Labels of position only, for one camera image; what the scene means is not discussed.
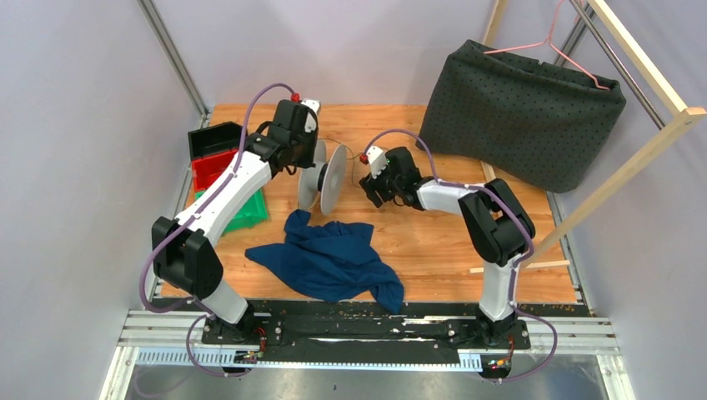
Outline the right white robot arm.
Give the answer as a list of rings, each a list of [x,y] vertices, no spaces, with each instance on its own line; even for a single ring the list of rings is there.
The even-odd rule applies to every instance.
[[[502,179],[463,185],[423,177],[406,147],[384,151],[372,146],[360,155],[369,174],[360,186],[375,207],[400,200],[420,211],[463,218],[474,250],[483,260],[482,297],[473,331],[488,347],[508,338],[518,314],[514,309],[519,262],[532,250],[535,228]]]

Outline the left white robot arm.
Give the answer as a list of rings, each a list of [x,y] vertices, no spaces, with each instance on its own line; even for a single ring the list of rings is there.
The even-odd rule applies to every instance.
[[[280,101],[260,131],[242,134],[233,161],[202,197],[152,226],[153,273],[191,295],[235,343],[253,337],[254,309],[227,283],[215,247],[228,222],[275,175],[313,166],[320,109],[318,100]]]

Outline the white cable spool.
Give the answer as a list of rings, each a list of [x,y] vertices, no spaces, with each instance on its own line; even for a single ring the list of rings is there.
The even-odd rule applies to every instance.
[[[347,168],[347,148],[339,144],[328,157],[326,142],[319,139],[313,162],[313,167],[305,168],[300,174],[298,207],[309,210],[318,203],[321,213],[329,215],[335,209],[342,190]]]

